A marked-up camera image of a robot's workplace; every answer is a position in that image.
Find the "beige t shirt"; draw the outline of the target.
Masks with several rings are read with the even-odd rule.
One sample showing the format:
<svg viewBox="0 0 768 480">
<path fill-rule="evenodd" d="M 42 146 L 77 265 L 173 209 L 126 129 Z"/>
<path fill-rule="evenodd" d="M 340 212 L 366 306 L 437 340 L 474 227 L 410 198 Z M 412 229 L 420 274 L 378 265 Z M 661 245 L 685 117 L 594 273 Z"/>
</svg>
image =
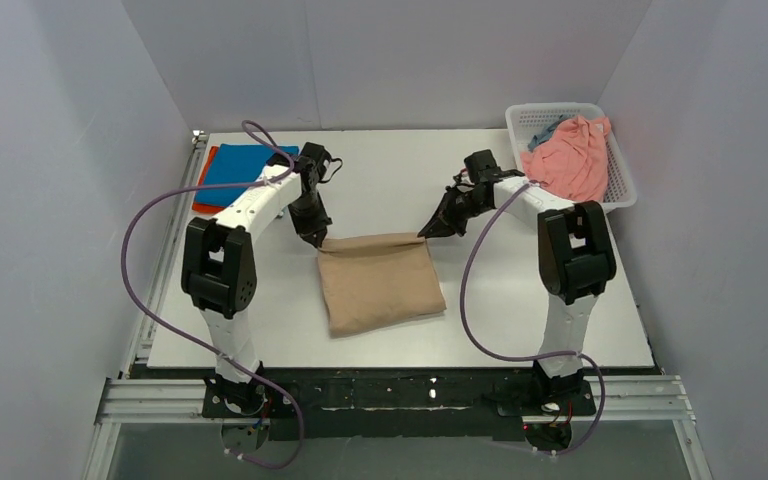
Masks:
<svg viewBox="0 0 768 480">
<path fill-rule="evenodd" d="M 367 333 L 446 310 L 427 240 L 413 233 L 327 239 L 317 265 L 329 333 Z"/>
</svg>

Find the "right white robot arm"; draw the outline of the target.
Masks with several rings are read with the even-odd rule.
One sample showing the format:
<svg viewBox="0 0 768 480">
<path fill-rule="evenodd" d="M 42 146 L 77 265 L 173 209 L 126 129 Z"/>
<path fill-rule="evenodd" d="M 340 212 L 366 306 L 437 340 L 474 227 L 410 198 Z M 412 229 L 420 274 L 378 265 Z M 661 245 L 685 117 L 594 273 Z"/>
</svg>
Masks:
<svg viewBox="0 0 768 480">
<path fill-rule="evenodd" d="M 582 349 L 590 315 L 616 275 L 613 243 L 597 201 L 574 203 L 512 170 L 456 175 L 421 238 L 462 236 L 472 218 L 507 213 L 537 235 L 540 280 L 548 293 L 543 341 L 532 356 L 536 393 L 554 401 L 576 392 L 583 380 Z"/>
</svg>

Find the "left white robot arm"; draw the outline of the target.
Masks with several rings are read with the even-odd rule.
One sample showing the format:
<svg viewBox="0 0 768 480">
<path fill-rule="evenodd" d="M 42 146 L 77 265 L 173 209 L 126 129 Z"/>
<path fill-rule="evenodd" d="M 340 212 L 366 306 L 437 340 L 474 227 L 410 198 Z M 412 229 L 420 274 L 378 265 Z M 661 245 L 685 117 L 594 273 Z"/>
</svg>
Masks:
<svg viewBox="0 0 768 480">
<path fill-rule="evenodd" d="M 318 248 L 332 224 L 318 186 L 333 162 L 301 154 L 293 172 L 277 177 L 289 164 L 278 155 L 270 158 L 260 179 L 262 186 L 247 188 L 230 206 L 209 219 L 196 218 L 185 232 L 182 289 L 202 313 L 216 354 L 216 374 L 222 383 L 245 385 L 261 367 L 247 309 L 258 286 L 254 244 L 284 211 L 296 234 Z"/>
</svg>

